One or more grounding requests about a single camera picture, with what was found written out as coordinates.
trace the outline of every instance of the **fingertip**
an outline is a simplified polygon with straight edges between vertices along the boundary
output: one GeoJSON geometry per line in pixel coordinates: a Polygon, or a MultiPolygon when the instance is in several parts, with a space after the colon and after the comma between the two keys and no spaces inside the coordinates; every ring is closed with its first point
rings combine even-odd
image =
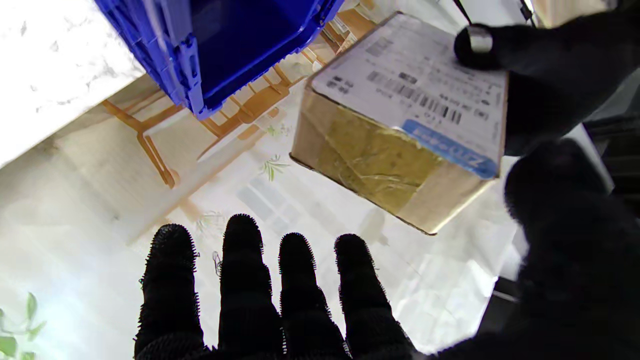
{"type": "Polygon", "coordinates": [[[462,29],[456,36],[453,51],[466,67],[478,70],[501,68],[493,51],[492,29],[487,25],[473,24],[462,29]]]}
{"type": "Polygon", "coordinates": [[[338,272],[349,272],[357,268],[371,267],[373,258],[366,242],[355,234],[344,234],[335,240],[334,245],[338,272]]]}
{"type": "Polygon", "coordinates": [[[154,239],[151,241],[147,269],[155,267],[156,264],[170,261],[171,263],[182,263],[194,270],[195,254],[195,244],[189,231],[179,224],[166,224],[156,231],[154,239]]]}
{"type": "Polygon", "coordinates": [[[316,260],[309,242],[302,234],[290,233],[282,238],[278,265],[280,274],[298,272],[314,274],[316,260]]]}
{"type": "Polygon", "coordinates": [[[262,235],[255,220],[247,214],[229,218],[222,242],[224,255],[238,251],[256,252],[262,255],[262,235]]]}

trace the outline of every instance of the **gloved hand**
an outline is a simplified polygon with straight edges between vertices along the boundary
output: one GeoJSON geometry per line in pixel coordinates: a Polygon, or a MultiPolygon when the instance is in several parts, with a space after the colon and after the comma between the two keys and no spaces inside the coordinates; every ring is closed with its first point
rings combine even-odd
{"type": "Polygon", "coordinates": [[[597,13],[554,29],[473,24],[454,51],[465,66],[510,71],[505,154],[521,156],[569,132],[640,66],[640,13],[597,13]]]}
{"type": "Polygon", "coordinates": [[[142,280],[136,359],[410,359],[424,356],[394,319],[367,245],[353,234],[335,242],[346,344],[332,322],[315,262],[300,234],[280,244],[281,316],[271,303],[262,238],[248,215],[229,219],[223,241],[218,349],[202,339],[194,291],[195,248],[180,225],[158,230],[142,280]]]}

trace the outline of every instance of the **barcode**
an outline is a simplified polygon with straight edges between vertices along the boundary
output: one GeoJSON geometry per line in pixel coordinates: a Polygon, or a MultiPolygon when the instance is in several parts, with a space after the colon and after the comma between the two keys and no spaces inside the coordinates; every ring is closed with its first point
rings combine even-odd
{"type": "Polygon", "coordinates": [[[394,92],[400,96],[404,96],[407,99],[412,99],[413,102],[417,102],[422,94],[420,90],[414,89],[410,86],[406,86],[401,81],[396,79],[390,79],[384,74],[380,74],[377,71],[372,71],[368,76],[367,80],[372,83],[382,86],[385,90],[394,92]]]}
{"type": "Polygon", "coordinates": [[[438,99],[430,97],[422,92],[420,89],[414,89],[410,86],[406,86],[402,82],[391,79],[378,71],[372,71],[367,80],[372,83],[382,86],[385,90],[394,92],[400,96],[404,96],[407,99],[412,100],[415,104],[435,113],[436,115],[451,121],[453,124],[460,124],[462,113],[458,110],[451,109],[449,106],[442,104],[438,99]]]}
{"type": "Polygon", "coordinates": [[[381,37],[377,39],[377,41],[373,43],[372,46],[369,46],[365,51],[375,57],[379,57],[380,55],[382,55],[382,53],[385,52],[385,50],[387,50],[389,45],[393,43],[394,43],[393,41],[385,37],[381,37]]]}
{"type": "Polygon", "coordinates": [[[447,105],[442,104],[437,99],[434,99],[427,95],[423,95],[420,99],[419,105],[429,111],[432,111],[436,115],[439,115],[440,117],[451,121],[456,125],[460,124],[460,118],[462,118],[462,114],[459,111],[453,110],[447,105]]]}

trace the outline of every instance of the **white surface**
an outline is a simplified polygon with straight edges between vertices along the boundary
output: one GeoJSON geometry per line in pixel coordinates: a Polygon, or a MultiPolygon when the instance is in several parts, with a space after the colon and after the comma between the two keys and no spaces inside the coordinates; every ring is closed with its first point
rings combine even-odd
{"type": "Polygon", "coordinates": [[[145,73],[92,0],[2,6],[0,167],[145,73]]]}

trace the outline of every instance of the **wooden chair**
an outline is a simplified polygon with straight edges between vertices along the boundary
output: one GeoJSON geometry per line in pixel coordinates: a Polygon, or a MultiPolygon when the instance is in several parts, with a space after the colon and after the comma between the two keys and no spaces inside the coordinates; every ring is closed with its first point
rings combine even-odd
{"type": "Polygon", "coordinates": [[[221,147],[221,142],[224,140],[227,142],[233,138],[242,140],[256,133],[259,128],[250,124],[272,110],[278,102],[289,95],[290,87],[305,78],[306,76],[300,76],[290,80],[290,77],[276,64],[258,80],[247,84],[230,96],[223,108],[212,116],[213,120],[203,124],[212,133],[217,133],[218,139],[200,154],[198,161],[209,158],[214,153],[214,147],[221,147]],[[259,86],[260,80],[265,81],[267,86],[259,86]]]}

